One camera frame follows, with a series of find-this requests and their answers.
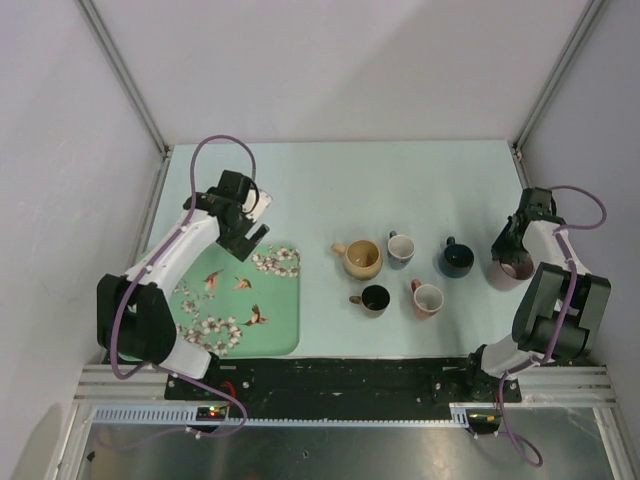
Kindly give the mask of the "pink cup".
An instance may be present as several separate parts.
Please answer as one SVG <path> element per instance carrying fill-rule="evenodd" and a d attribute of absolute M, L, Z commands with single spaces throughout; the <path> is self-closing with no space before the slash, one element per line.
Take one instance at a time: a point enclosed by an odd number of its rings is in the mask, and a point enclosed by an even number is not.
<path fill-rule="evenodd" d="M 444 295 L 438 287 L 422 283 L 418 279 L 413 279 L 410 287 L 412 308 L 417 319 L 429 319 L 441 310 L 444 304 Z"/>

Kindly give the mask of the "mauve mug black handle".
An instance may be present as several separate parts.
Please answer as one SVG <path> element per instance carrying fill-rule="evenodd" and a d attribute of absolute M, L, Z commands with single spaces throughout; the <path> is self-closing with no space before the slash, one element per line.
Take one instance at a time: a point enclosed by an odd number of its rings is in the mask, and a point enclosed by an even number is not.
<path fill-rule="evenodd" d="M 510 291 L 530 280 L 534 272 L 531 259 L 516 264 L 492 261 L 487 270 L 487 280 L 498 291 Z"/>

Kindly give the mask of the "left aluminium corner post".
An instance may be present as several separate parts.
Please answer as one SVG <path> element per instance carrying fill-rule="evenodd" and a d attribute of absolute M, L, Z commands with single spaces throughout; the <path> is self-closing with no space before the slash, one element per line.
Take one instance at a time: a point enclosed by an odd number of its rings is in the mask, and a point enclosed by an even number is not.
<path fill-rule="evenodd" d="M 161 134 L 99 9 L 95 2 L 91 0 L 76 0 L 75 4 L 147 136 L 159 153 L 160 158 L 164 160 L 168 155 L 169 146 Z"/>

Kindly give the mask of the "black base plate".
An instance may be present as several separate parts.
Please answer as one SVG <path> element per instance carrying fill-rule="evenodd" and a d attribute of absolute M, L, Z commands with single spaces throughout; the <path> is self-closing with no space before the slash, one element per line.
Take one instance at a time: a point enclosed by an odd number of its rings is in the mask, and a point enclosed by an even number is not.
<path fill-rule="evenodd" d="M 203 381 L 234 392 L 253 420 L 448 420 L 452 403 L 522 399 L 515 381 L 497 398 L 472 399 L 463 358 L 218 360 Z"/>

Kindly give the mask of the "light blue coffee mug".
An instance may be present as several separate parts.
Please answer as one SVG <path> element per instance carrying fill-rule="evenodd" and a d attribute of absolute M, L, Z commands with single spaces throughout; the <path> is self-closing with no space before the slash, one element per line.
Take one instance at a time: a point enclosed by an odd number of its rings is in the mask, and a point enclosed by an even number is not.
<path fill-rule="evenodd" d="M 412 260 L 415 243 L 409 236 L 390 231 L 386 250 L 390 267 L 399 270 L 406 267 Z"/>

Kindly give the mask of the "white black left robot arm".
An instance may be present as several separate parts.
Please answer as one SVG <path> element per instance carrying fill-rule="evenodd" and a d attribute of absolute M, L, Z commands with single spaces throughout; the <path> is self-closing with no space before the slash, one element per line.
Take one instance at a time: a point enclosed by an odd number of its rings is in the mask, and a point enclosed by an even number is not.
<path fill-rule="evenodd" d="M 154 364 L 187 376 L 187 387 L 201 399 L 221 389 L 212 355 L 181 338 L 169 307 L 174 288 L 195 260 L 217 244 L 246 260 L 269 231 L 257 220 L 272 196 L 248 176 L 223 171 L 219 183 L 193 192 L 173 230 L 136 265 L 97 285 L 97 341 L 111 354 Z"/>

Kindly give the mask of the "right aluminium corner post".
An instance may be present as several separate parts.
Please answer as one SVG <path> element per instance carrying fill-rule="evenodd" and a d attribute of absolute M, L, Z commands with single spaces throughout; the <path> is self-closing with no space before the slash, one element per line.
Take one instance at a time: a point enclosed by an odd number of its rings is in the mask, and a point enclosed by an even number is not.
<path fill-rule="evenodd" d="M 610 1 L 590 0 L 581 12 L 576 24 L 572 28 L 564 46 L 555 60 L 541 91 L 529 109 L 525 120 L 511 142 L 511 150 L 517 160 L 521 160 L 524 147 L 550 106 L 563 81 L 569 74 L 581 51 L 586 46 L 601 16 L 609 6 Z"/>

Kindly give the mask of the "brown small cup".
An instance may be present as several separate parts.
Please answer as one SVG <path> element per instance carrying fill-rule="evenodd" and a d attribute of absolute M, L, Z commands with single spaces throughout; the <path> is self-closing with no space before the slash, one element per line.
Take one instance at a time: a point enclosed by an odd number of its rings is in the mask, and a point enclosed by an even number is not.
<path fill-rule="evenodd" d="M 369 285 L 360 294 L 351 295 L 349 302 L 359 305 L 368 318 L 381 316 L 390 304 L 389 291 L 381 285 Z"/>

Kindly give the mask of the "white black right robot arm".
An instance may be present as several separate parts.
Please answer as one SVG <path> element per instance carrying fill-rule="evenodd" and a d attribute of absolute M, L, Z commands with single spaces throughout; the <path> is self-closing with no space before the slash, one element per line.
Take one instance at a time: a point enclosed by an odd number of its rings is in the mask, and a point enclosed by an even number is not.
<path fill-rule="evenodd" d="M 461 378 L 469 398 L 493 400 L 522 371 L 591 353 L 611 283 L 579 260 L 569 238 L 578 228 L 558 215 L 551 189 L 523 190 L 491 247 L 491 275 L 501 288 L 528 287 L 510 334 L 470 355 Z"/>

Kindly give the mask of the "green floral tray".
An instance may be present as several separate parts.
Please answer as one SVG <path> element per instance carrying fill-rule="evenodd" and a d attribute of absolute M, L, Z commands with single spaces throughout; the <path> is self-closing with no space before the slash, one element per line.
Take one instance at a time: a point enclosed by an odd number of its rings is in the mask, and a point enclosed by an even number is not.
<path fill-rule="evenodd" d="M 243 262 L 210 246 L 170 295 L 178 337 L 220 358 L 292 353 L 300 272 L 301 253 L 291 243 L 262 243 Z"/>

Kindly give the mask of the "aluminium corner post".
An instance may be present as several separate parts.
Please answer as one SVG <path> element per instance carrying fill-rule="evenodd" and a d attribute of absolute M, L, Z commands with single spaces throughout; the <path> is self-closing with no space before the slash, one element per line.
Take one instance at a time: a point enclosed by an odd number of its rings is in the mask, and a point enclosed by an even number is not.
<path fill-rule="evenodd" d="M 75 4 L 147 136 L 159 153 L 160 158 L 164 160 L 168 155 L 169 146 L 161 134 L 99 9 L 95 2 L 91 0 L 76 0 Z"/>
<path fill-rule="evenodd" d="M 524 147 L 550 106 L 563 81 L 569 74 L 581 51 L 586 46 L 601 16 L 609 6 L 610 1 L 590 0 L 581 12 L 576 24 L 572 28 L 564 46 L 555 60 L 541 91 L 529 109 L 525 120 L 511 142 L 511 150 L 517 160 L 521 160 Z"/>

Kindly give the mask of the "dark blue mug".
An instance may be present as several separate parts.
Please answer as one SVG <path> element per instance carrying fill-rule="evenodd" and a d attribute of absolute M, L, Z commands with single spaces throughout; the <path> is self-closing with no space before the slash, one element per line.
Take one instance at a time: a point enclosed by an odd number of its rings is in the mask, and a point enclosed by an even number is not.
<path fill-rule="evenodd" d="M 438 261 L 439 269 L 444 276 L 453 279 L 463 278 L 470 273 L 474 263 L 474 252 L 467 245 L 458 243 L 453 236 L 446 239 Z"/>

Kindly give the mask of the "aluminium frame rail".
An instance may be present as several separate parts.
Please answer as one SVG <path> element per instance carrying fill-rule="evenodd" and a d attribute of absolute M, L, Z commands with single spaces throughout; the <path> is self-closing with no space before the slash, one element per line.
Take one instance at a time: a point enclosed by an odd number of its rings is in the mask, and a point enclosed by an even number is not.
<path fill-rule="evenodd" d="M 136 402 L 163 400 L 167 375 L 143 369 L 131 378 L 118 379 L 108 365 L 86 365 L 74 394 L 77 401 Z"/>

